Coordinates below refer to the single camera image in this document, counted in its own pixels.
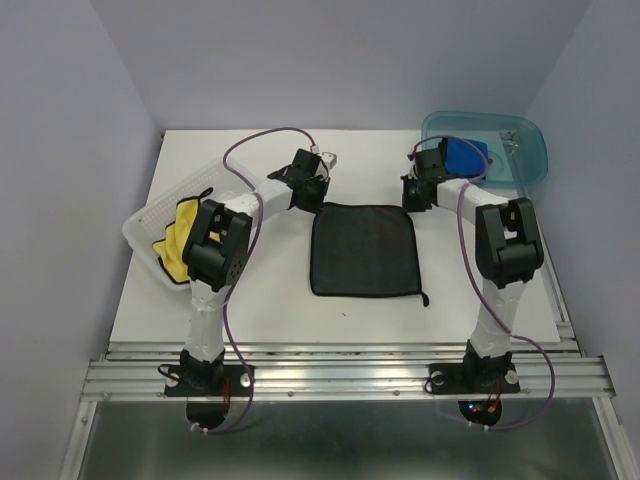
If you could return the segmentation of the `yellow towel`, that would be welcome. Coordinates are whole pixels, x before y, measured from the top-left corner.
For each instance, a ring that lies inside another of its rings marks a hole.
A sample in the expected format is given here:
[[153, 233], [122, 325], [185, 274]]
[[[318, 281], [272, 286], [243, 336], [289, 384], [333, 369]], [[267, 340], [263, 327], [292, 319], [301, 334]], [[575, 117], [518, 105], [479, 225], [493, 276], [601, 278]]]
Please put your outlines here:
[[180, 199], [176, 203], [175, 218], [164, 229], [164, 237], [152, 244], [158, 263], [175, 285], [189, 283], [183, 251], [201, 202], [213, 192], [209, 187], [201, 193]]

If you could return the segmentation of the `blue and black towel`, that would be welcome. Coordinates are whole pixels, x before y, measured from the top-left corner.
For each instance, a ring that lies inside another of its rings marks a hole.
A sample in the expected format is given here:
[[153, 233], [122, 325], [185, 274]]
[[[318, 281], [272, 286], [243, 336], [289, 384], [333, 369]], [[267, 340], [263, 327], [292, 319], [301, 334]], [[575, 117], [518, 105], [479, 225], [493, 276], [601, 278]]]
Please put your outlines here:
[[446, 138], [440, 142], [444, 168], [448, 174], [464, 178], [478, 177], [490, 164], [488, 146], [484, 142]]

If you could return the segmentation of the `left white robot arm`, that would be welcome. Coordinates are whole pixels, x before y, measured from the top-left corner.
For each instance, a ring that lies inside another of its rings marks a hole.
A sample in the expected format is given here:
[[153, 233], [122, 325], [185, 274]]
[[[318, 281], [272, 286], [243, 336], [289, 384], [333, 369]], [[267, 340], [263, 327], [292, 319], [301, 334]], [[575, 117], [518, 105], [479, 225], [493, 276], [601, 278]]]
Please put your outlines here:
[[199, 393], [215, 392], [224, 362], [223, 306], [251, 254], [251, 241], [270, 217], [296, 208], [316, 213], [324, 202], [333, 153], [299, 149], [291, 164], [270, 173], [248, 193], [229, 201], [205, 200], [187, 237], [183, 260], [191, 287], [187, 341], [177, 381]]

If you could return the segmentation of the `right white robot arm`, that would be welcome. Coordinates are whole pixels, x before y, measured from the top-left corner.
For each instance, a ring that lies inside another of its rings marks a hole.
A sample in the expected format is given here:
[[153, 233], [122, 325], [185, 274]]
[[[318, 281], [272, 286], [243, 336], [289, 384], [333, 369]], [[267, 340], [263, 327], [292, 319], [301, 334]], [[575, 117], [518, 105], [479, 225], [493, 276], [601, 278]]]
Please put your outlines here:
[[480, 394], [498, 386], [517, 393], [513, 325], [524, 289], [544, 262], [535, 210], [527, 198], [508, 199], [448, 172], [445, 151], [441, 142], [409, 155], [412, 166], [402, 177], [402, 206], [409, 212], [439, 207], [455, 213], [460, 240], [463, 223], [469, 222], [482, 284], [472, 285], [480, 307], [462, 361], [431, 364], [425, 389], [433, 394]]

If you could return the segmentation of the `purple and grey towel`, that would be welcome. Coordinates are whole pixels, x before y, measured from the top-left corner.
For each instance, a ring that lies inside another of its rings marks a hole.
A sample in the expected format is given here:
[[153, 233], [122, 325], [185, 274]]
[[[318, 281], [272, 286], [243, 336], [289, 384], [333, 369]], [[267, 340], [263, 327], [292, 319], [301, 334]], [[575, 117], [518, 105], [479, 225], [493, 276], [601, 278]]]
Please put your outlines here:
[[414, 223], [394, 205], [325, 203], [312, 224], [309, 281], [320, 297], [419, 296], [430, 305]]

